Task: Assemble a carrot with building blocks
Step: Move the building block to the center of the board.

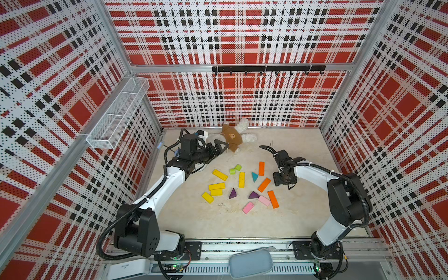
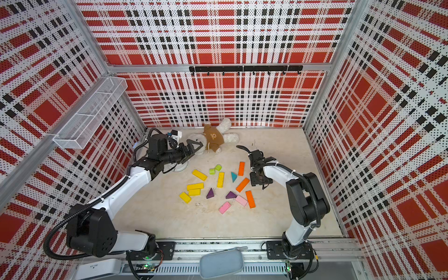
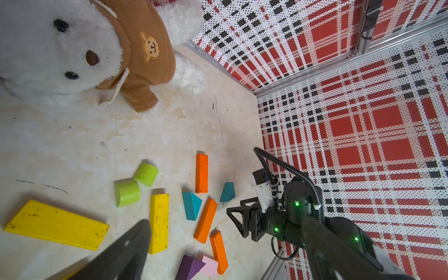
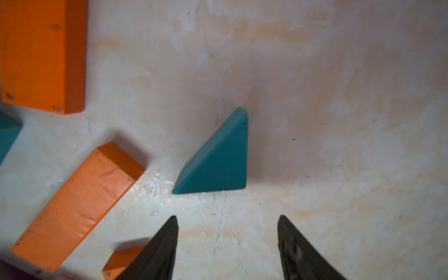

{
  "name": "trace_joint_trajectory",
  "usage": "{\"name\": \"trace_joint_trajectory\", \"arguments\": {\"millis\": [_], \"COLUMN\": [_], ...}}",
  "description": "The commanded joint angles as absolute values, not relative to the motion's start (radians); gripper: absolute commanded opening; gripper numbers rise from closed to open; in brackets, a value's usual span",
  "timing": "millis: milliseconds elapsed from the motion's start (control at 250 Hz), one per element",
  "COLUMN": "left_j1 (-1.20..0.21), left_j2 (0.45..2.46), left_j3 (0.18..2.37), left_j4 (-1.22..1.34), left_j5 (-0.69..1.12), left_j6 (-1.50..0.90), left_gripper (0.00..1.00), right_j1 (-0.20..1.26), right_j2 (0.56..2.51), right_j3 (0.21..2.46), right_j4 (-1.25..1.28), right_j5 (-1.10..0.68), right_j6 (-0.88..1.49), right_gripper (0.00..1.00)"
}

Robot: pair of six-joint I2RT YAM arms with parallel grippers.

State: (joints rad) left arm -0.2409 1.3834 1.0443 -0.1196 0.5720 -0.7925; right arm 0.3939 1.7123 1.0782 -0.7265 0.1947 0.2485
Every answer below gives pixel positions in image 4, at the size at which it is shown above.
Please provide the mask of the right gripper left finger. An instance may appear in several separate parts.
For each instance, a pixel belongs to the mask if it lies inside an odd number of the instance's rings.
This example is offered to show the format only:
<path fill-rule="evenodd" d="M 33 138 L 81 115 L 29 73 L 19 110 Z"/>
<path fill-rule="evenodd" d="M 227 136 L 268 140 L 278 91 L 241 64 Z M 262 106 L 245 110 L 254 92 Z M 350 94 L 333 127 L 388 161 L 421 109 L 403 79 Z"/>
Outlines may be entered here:
<path fill-rule="evenodd" d="M 179 226 L 171 216 L 117 280 L 171 280 Z"/>

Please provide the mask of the teal triangle block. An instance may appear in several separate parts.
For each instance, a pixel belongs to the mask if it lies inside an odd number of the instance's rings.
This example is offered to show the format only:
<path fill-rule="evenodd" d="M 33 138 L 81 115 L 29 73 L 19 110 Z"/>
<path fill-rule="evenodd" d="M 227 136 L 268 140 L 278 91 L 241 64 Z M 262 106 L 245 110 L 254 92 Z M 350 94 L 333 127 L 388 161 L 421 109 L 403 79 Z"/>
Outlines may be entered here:
<path fill-rule="evenodd" d="M 244 189 L 247 184 L 249 116 L 238 107 L 189 160 L 172 193 Z"/>
<path fill-rule="evenodd" d="M 1 112 L 0 116 L 0 163 L 4 161 L 15 140 L 17 139 L 23 125 Z"/>

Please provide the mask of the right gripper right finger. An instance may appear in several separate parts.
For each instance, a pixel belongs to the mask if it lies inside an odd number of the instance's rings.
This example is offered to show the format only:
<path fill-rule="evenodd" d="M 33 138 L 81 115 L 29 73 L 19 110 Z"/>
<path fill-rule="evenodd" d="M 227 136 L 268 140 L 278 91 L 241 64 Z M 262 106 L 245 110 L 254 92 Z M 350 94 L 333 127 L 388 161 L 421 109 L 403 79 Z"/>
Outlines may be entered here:
<path fill-rule="evenodd" d="M 346 280 L 285 215 L 279 218 L 277 232 L 286 280 Z"/>

